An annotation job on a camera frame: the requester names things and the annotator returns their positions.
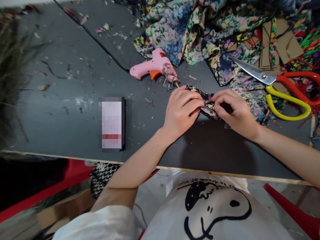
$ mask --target wooden table edge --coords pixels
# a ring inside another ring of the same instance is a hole
[[[58,155],[50,155],[50,154],[38,154],[38,153],[29,153],[29,152],[19,152],[19,151],[10,151],[10,150],[2,150],[1,152],[18,153],[20,155],[36,155],[36,156],[68,158],[68,159],[70,158],[70,159],[78,159],[78,160],[91,161],[91,162],[106,162],[106,163],[114,163],[114,164],[123,164],[123,162],[113,162],[113,161],[107,161],[107,160],[96,160],[96,159],[87,159],[87,158],[66,157],[66,156],[58,156]],[[303,181],[303,180],[294,180],[294,179],[285,179],[285,178],[273,178],[273,177],[263,177],[263,176],[253,176],[253,175],[243,175],[243,174],[232,174],[232,173],[222,173],[222,172],[211,172],[211,171],[201,171],[201,170],[193,170],[193,169],[188,169],[188,168],[175,168],[175,167],[163,167],[163,166],[157,166],[157,168],[166,169],[166,170],[174,170],[174,171],[184,171],[184,172],[208,173],[208,174],[218,175],[218,176],[256,179],[256,180],[260,180],[260,181],[281,182],[281,183],[290,183],[290,184],[299,184],[299,185],[312,186],[312,184],[308,183],[307,181]]]

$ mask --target person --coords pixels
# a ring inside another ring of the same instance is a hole
[[[320,152],[259,125],[246,101],[229,89],[219,91],[211,101],[234,131],[259,144],[309,183],[320,186]],[[232,114],[222,103],[230,104]],[[139,185],[165,150],[193,125],[203,106],[200,94],[185,86],[175,89],[163,127],[114,173],[91,211],[59,229],[53,239],[134,239],[132,208]],[[175,172],[168,178],[167,198],[142,239],[291,239],[250,195],[247,186],[242,178]]]

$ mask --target smartphone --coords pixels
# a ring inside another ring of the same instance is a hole
[[[99,98],[101,112],[101,148],[103,152],[125,149],[125,98]]]

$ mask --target hand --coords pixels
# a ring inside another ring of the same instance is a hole
[[[251,141],[257,138],[260,125],[252,116],[247,102],[238,94],[225,89],[214,94],[211,101],[214,102],[214,110],[218,116],[225,120],[234,131]],[[226,112],[221,106],[223,102],[231,105],[233,113]]]
[[[204,102],[199,93],[186,90],[186,86],[175,89],[168,102],[164,125],[160,129],[169,144],[177,140],[195,122]]]

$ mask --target floor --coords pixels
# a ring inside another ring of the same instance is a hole
[[[161,169],[139,187],[135,203],[142,209],[147,224],[150,223],[166,197],[165,186],[170,173],[170,170]],[[263,188],[265,183],[266,182],[264,181],[248,179],[248,190],[251,195],[272,212],[275,218],[288,230],[293,239],[310,239],[280,205],[268,195]],[[313,217],[320,217],[320,207],[318,204],[320,192],[317,192],[314,188],[294,184],[267,183],[285,196],[289,201],[299,206],[305,213]],[[143,224],[139,208],[134,206],[133,211]]]

